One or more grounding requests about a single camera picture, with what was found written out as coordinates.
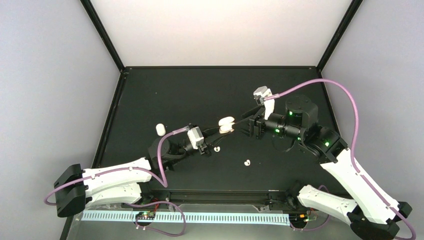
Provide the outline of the white square charging case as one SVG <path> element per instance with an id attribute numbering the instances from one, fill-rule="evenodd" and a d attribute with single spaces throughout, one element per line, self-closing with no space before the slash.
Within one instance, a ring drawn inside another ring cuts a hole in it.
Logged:
<path id="1" fill-rule="evenodd" d="M 232 116 L 227 116 L 218 121 L 219 133 L 226 134 L 234 131 L 233 125 L 235 124 L 235 118 Z"/>

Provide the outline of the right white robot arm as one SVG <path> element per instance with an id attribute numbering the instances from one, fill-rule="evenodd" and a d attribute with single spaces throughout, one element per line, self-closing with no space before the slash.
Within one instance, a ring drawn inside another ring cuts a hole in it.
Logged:
<path id="1" fill-rule="evenodd" d="M 347 224 L 363 240 L 398 239 L 398 222 L 407 220 L 412 207 L 389 196 L 362 168 L 353 148 L 334 130 L 319 125 L 315 103 L 304 95 L 289 97 L 285 114 L 280 115 L 274 112 L 274 95 L 256 92 L 253 97 L 257 108 L 247 115 L 247 134 L 260 138 L 272 132 L 292 138 L 349 194 L 349 198 L 343 198 L 302 184 L 284 196 L 290 209 L 304 206 L 322 211 Z"/>

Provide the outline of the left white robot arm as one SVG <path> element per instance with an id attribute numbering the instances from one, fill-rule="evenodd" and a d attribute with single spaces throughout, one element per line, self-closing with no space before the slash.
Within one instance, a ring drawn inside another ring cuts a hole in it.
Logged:
<path id="1" fill-rule="evenodd" d="M 206 130 L 185 126 L 166 132 L 164 125 L 158 124 L 158 139 L 151 145 L 147 157 L 103 168 L 83 169 L 80 164 L 73 164 L 56 180 L 54 190 L 44 198 L 44 203 L 54 206 L 59 218 L 71 217 L 98 205 L 136 204 L 145 197 L 141 183 L 155 179 L 167 188 L 166 170 L 193 152 L 209 153 L 233 131 L 232 126 Z"/>

